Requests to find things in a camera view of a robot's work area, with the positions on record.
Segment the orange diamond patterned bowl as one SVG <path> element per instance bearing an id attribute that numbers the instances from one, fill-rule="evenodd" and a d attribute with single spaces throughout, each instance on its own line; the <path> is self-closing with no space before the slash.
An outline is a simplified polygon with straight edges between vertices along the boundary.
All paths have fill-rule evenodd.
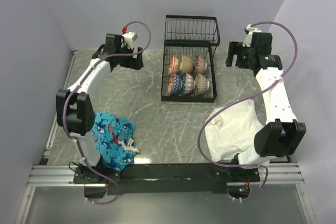
<path id="1" fill-rule="evenodd" d="M 181 89 L 182 89 L 181 77 L 177 74 L 170 75 L 167 88 L 168 95 L 180 94 Z"/>

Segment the orange floral patterned bowl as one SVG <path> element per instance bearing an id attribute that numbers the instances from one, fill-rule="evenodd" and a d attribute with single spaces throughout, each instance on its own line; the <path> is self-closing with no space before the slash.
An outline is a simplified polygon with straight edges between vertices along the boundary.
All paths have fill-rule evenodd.
<path id="1" fill-rule="evenodd" d="M 171 55 L 170 56 L 170 62 L 169 62 L 169 75 L 173 74 L 180 74 L 180 60 L 178 59 L 177 56 Z"/>

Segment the grey floral patterned bowl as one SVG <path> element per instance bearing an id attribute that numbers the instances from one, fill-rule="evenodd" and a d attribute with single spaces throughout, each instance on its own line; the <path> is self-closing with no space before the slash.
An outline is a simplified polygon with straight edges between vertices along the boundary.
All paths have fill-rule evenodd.
<path id="1" fill-rule="evenodd" d="M 182 55 L 180 62 L 180 70 L 182 74 L 189 73 L 192 74 L 194 69 L 194 61 L 192 58 L 186 55 Z"/>

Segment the black wire dish rack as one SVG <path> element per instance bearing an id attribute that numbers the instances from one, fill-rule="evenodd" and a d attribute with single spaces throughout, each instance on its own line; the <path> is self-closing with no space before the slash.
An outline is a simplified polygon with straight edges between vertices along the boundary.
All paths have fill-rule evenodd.
<path id="1" fill-rule="evenodd" d="M 213 51 L 220 44 L 220 34 L 216 17 L 167 15 L 163 51 L 161 100 L 169 102 L 214 102 L 217 97 Z M 194 61 L 201 56 L 207 63 L 202 74 L 209 81 L 209 90 L 202 95 L 192 91 L 188 95 L 168 95 L 170 56 L 175 55 L 181 62 L 182 55 Z"/>

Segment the blue triangle patterned bowl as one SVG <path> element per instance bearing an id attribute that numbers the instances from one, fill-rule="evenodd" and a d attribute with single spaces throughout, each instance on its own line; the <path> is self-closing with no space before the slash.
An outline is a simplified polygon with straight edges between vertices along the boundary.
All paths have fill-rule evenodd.
<path id="1" fill-rule="evenodd" d="M 188 95 L 195 89 L 195 80 L 189 73 L 184 73 L 182 76 L 182 95 Z"/>

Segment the red geometric patterned bowl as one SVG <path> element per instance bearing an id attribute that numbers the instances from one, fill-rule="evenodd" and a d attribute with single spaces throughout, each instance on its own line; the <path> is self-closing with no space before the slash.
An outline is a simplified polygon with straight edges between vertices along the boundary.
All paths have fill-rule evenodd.
<path id="1" fill-rule="evenodd" d="M 197 74 L 195 77 L 195 95 L 202 95 L 209 90 L 209 81 L 202 74 Z"/>

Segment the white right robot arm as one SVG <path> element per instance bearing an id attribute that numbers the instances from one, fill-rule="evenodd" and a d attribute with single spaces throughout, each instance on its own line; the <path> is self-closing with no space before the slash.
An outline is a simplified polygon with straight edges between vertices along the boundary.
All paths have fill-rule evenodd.
<path id="1" fill-rule="evenodd" d="M 252 147 L 235 156 L 231 178 L 242 181 L 248 168 L 276 157 L 292 155 L 306 133 L 306 125 L 298 121 L 285 89 L 281 59 L 272 55 L 272 35 L 249 31 L 243 42 L 229 43 L 226 66 L 250 69 L 263 91 L 266 125 L 254 136 Z"/>

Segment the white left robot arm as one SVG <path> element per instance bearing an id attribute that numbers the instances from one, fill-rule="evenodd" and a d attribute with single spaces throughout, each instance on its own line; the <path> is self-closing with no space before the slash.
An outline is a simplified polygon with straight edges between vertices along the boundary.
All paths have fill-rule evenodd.
<path id="1" fill-rule="evenodd" d="M 89 166 L 86 176 L 93 183 L 104 179 L 105 170 L 98 165 L 101 157 L 92 137 L 95 114 L 90 96 L 115 67 L 134 70 L 143 67 L 143 48 L 134 46 L 137 37 L 137 33 L 131 31 L 124 31 L 122 35 L 107 34 L 105 43 L 92 55 L 80 78 L 68 89 L 56 93 L 57 124 L 74 141 L 80 164 Z"/>

